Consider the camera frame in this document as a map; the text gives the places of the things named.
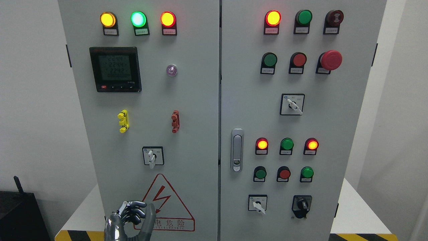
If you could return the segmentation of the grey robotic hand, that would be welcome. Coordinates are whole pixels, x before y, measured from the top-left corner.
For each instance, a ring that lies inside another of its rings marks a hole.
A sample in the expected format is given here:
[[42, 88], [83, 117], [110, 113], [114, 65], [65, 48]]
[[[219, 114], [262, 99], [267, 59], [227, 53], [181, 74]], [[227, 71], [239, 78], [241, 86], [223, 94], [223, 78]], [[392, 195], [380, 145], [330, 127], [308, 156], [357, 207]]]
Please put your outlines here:
[[[128, 237], [124, 225], [133, 223], [138, 225], [143, 220], [139, 233]], [[124, 201], [122, 206], [106, 218], [104, 229], [105, 241], [150, 241], [156, 220], [154, 204], [141, 201]]]

